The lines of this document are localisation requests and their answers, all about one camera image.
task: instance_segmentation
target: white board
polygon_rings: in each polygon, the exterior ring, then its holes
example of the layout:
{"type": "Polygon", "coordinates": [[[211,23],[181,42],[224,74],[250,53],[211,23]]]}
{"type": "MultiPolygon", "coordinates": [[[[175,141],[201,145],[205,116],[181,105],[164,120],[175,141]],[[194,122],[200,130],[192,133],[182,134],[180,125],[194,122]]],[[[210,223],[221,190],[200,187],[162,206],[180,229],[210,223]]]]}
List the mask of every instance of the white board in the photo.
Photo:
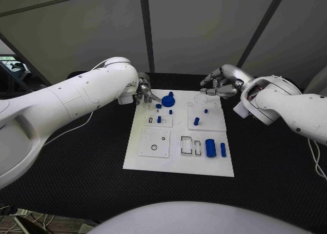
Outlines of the white board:
{"type": "Polygon", "coordinates": [[[220,98],[195,91],[152,90],[152,93],[162,98],[169,91],[175,99],[172,107],[156,109],[156,102],[143,103],[143,100],[136,106],[122,168],[234,177],[220,98]],[[195,117],[200,118],[197,126],[192,125],[195,117]],[[181,154],[181,137],[191,137],[191,154],[181,154]],[[207,139],[214,139],[216,157],[207,157],[207,139]],[[194,141],[200,141],[200,155],[195,155],[194,141]],[[226,145],[226,157],[221,157],[220,143],[226,145]]]}

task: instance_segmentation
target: small blue piece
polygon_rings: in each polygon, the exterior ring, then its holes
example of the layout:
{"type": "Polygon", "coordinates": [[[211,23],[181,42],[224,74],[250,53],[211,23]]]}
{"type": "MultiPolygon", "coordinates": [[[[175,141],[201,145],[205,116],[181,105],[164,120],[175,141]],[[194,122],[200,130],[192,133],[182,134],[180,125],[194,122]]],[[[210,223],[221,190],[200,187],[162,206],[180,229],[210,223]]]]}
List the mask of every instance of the small blue piece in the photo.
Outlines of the small blue piece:
{"type": "Polygon", "coordinates": [[[165,106],[165,107],[171,107],[175,103],[175,99],[171,95],[167,95],[162,97],[161,99],[161,104],[165,106]]]}
{"type": "Polygon", "coordinates": [[[194,118],[192,125],[195,125],[195,126],[197,126],[197,125],[198,125],[198,122],[200,122],[200,118],[198,118],[198,117],[195,117],[195,118],[194,118]]]}
{"type": "Polygon", "coordinates": [[[207,139],[205,140],[205,149],[207,149],[207,157],[216,157],[216,146],[214,146],[214,140],[207,139]]]}
{"type": "Polygon", "coordinates": [[[224,143],[220,143],[221,157],[226,157],[224,143]]]}

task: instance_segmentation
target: black mat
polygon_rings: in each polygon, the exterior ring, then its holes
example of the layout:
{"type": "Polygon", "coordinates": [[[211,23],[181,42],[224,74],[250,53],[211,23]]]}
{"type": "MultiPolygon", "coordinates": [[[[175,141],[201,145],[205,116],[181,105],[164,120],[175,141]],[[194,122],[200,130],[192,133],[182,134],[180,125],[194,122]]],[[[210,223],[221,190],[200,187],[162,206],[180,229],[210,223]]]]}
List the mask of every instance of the black mat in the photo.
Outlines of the black mat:
{"type": "MultiPolygon", "coordinates": [[[[156,89],[198,90],[204,76],[149,77],[156,89]]],[[[257,211],[324,233],[327,182],[315,174],[306,140],[280,119],[270,126],[252,117],[241,119],[231,110],[237,101],[239,97],[221,100],[234,178],[123,170],[135,105],[119,106],[113,101],[94,111],[84,127],[44,147],[28,172],[1,190],[0,202],[47,214],[105,220],[155,202],[205,201],[257,211]]],[[[325,146],[321,153],[327,172],[325,146]]]]}

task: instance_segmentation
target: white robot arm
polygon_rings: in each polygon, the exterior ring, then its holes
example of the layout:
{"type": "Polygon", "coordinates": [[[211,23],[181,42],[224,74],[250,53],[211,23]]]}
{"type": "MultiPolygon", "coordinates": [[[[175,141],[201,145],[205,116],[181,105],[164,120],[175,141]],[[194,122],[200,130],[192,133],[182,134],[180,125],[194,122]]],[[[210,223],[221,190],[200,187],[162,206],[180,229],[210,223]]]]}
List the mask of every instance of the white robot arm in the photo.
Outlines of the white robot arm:
{"type": "Polygon", "coordinates": [[[118,98],[119,104],[151,93],[148,76],[115,57],[97,68],[21,97],[0,100],[0,188],[30,168],[50,134],[118,98]]]}
{"type": "Polygon", "coordinates": [[[241,118],[252,115],[266,125],[282,117],[290,130],[327,145],[327,97],[301,94],[282,77],[253,78],[233,65],[214,70],[200,85],[213,81],[213,89],[200,93],[231,97],[240,90],[240,102],[233,108],[241,118]]]}

